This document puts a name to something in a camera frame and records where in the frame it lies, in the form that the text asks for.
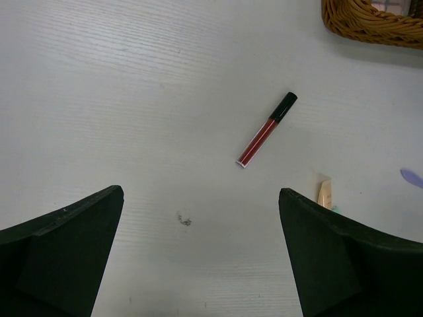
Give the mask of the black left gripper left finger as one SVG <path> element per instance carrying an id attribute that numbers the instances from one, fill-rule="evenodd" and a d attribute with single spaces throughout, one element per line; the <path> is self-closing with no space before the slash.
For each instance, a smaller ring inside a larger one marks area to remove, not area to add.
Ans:
<path id="1" fill-rule="evenodd" d="M 2 316 L 90 316 L 124 204 L 113 185 L 1 231 Z"/>

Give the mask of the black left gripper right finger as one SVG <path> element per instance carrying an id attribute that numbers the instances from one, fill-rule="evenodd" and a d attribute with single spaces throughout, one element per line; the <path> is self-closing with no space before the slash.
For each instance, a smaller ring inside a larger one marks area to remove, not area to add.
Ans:
<path id="1" fill-rule="evenodd" d="M 304 316 L 421 316 L 422 244 L 367 227 L 290 188 L 280 220 Z"/>

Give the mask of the beige concealer tube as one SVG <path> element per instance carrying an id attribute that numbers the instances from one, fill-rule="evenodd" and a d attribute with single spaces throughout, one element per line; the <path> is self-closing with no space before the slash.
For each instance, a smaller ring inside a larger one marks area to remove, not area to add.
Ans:
<path id="1" fill-rule="evenodd" d="M 332 180 L 324 174 L 319 175 L 317 203 L 326 209 L 332 209 Z"/>

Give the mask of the red lip gloss tube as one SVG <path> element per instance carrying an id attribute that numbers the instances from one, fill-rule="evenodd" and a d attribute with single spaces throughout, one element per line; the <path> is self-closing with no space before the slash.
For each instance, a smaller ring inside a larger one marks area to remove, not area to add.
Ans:
<path id="1" fill-rule="evenodd" d="M 248 164 L 251 162 L 251 160 L 254 158 L 269 136 L 271 136 L 273 131 L 276 129 L 278 124 L 289 112 L 296 101 L 297 95 L 293 92 L 288 92 L 284 96 L 283 100 L 274 109 L 267 121 L 257 131 L 256 135 L 252 138 L 252 140 L 246 146 L 245 150 L 237 159 L 236 163 L 240 167 L 246 168 L 248 166 Z"/>

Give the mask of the clear mauve eyeshadow palette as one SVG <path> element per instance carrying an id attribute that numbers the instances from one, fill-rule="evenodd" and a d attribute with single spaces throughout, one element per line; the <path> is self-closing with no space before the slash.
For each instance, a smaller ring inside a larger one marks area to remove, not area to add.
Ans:
<path id="1" fill-rule="evenodd" d="M 379 11 L 414 18 L 422 11 L 422 1 L 415 0 L 371 0 L 371 5 Z"/>

